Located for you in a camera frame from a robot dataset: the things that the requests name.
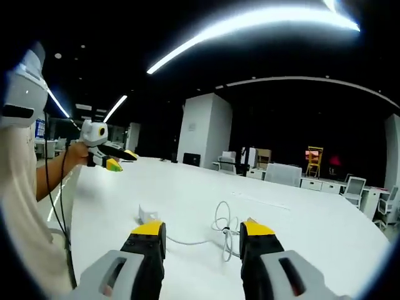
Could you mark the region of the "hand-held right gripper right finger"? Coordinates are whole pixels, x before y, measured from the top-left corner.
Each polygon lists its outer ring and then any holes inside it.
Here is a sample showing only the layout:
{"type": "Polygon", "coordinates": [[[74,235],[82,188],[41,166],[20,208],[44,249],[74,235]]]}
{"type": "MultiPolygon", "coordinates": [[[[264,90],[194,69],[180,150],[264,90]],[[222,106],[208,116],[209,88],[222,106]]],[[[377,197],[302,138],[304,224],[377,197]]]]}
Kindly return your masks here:
{"type": "Polygon", "coordinates": [[[249,218],[240,225],[239,257],[246,299],[350,299],[325,283],[322,272],[285,250],[269,227],[249,218]]]}

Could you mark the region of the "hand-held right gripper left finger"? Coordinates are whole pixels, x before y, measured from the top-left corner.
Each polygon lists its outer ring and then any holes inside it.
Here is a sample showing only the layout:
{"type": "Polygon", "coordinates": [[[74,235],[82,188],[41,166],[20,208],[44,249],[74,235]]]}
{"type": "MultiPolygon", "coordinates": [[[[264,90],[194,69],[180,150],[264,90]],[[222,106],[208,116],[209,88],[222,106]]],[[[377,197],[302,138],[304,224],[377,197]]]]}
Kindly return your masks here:
{"type": "Polygon", "coordinates": [[[131,231],[82,274],[71,299],[159,299],[166,258],[166,225],[151,221],[131,231]]]}

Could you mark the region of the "person's left hand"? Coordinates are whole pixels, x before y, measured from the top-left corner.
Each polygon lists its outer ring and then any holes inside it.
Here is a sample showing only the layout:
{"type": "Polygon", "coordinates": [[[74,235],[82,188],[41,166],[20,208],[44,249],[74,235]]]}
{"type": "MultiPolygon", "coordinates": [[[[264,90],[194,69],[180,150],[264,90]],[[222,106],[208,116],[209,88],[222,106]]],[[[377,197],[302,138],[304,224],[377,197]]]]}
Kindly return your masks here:
{"type": "Polygon", "coordinates": [[[85,166],[88,163],[88,157],[88,147],[82,141],[78,141],[68,147],[66,164],[72,168],[78,165],[85,166]]]}

